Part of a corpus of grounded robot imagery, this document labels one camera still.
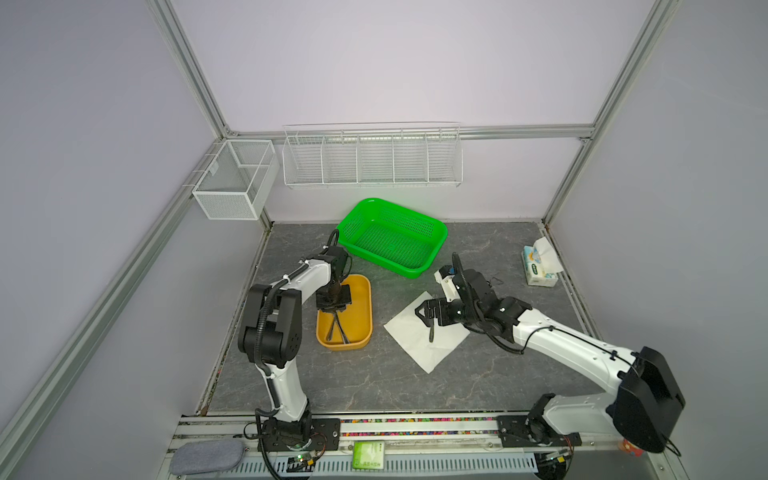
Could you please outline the silver spoon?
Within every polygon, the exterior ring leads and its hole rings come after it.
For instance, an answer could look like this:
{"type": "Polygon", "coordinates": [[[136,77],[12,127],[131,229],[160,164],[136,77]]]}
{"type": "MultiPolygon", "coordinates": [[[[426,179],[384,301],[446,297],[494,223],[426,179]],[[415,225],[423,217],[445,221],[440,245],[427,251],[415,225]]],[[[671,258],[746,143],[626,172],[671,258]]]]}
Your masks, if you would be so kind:
{"type": "Polygon", "coordinates": [[[330,317],[331,320],[330,320],[330,324],[329,324],[330,326],[329,326],[329,329],[328,329],[327,334],[325,336],[325,342],[329,343],[329,344],[333,340],[334,330],[335,330],[335,326],[337,324],[337,317],[338,317],[337,311],[332,311],[330,313],[330,315],[331,315],[331,317],[330,317]]]}

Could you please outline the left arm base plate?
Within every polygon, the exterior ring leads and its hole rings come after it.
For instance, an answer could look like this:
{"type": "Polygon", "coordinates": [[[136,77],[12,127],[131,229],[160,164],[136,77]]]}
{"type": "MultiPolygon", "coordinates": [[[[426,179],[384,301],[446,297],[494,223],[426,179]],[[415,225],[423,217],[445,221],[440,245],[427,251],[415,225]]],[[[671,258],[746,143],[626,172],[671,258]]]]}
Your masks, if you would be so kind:
{"type": "Polygon", "coordinates": [[[284,422],[269,418],[261,423],[261,439],[267,452],[336,451],[341,440],[341,420],[307,417],[284,422]]]}

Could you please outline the silver fork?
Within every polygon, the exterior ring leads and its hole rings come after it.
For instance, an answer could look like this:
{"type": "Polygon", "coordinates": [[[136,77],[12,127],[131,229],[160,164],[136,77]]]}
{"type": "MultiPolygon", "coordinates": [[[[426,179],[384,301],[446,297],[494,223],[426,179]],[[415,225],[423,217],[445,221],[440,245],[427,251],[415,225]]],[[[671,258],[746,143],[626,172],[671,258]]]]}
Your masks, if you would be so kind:
{"type": "Polygon", "coordinates": [[[338,317],[337,317],[337,324],[335,326],[335,329],[337,329],[339,331],[339,335],[340,335],[342,343],[343,344],[349,344],[350,341],[349,341],[346,333],[344,332],[344,330],[342,328],[342,324],[341,324],[341,320],[340,320],[340,316],[339,316],[339,312],[338,311],[337,311],[337,315],[338,315],[338,317]]]}

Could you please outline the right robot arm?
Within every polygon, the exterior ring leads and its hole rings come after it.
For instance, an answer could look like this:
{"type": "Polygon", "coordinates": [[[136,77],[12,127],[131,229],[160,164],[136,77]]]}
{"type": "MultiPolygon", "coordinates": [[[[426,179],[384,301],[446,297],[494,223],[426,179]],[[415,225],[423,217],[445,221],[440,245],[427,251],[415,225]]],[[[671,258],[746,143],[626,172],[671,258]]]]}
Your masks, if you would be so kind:
{"type": "Polygon", "coordinates": [[[460,325],[508,353],[544,354],[601,388],[594,395],[543,394],[523,423],[525,439],[545,445],[573,434],[603,434],[619,435],[651,453],[672,448],[672,432],[686,401],[659,351],[635,351],[594,339],[528,302],[498,296],[473,269],[446,266],[436,278],[443,296],[414,309],[431,334],[460,325]]]}

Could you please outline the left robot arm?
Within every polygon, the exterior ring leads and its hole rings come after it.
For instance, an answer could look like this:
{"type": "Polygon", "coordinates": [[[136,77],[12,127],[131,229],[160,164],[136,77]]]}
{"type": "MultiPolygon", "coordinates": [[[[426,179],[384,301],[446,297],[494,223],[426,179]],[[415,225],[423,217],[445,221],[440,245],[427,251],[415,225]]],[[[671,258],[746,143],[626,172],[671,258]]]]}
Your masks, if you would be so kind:
{"type": "Polygon", "coordinates": [[[296,357],[303,335],[303,304],[316,298],[320,312],[340,323],[340,313],[352,304],[344,283],[350,254],[331,232],[319,252],[302,259],[298,268],[269,284],[254,284],[246,296],[238,349],[260,372],[270,398],[268,411],[256,409],[256,425],[290,448],[311,444],[312,414],[303,391],[296,357]]]}

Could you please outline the white paper napkin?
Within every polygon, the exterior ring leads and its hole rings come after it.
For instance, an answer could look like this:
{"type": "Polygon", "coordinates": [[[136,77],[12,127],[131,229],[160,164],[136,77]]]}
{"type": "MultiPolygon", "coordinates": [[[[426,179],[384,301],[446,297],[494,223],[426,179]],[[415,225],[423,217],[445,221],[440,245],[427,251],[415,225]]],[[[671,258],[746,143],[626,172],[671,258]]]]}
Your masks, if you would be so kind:
{"type": "Polygon", "coordinates": [[[460,324],[436,326],[434,342],[429,343],[429,327],[415,315],[415,308],[427,299],[432,296],[423,292],[384,328],[424,372],[431,374],[469,336],[469,331],[460,324]]]}

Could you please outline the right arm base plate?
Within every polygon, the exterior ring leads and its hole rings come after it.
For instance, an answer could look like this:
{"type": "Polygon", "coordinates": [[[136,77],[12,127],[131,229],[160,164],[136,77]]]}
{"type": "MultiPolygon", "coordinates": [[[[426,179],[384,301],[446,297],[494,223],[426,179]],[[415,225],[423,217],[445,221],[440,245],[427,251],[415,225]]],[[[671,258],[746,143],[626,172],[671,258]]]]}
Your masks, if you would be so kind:
{"type": "Polygon", "coordinates": [[[515,447],[578,447],[579,433],[559,434],[543,420],[530,420],[527,415],[511,414],[496,417],[498,436],[505,448],[515,447]]]}

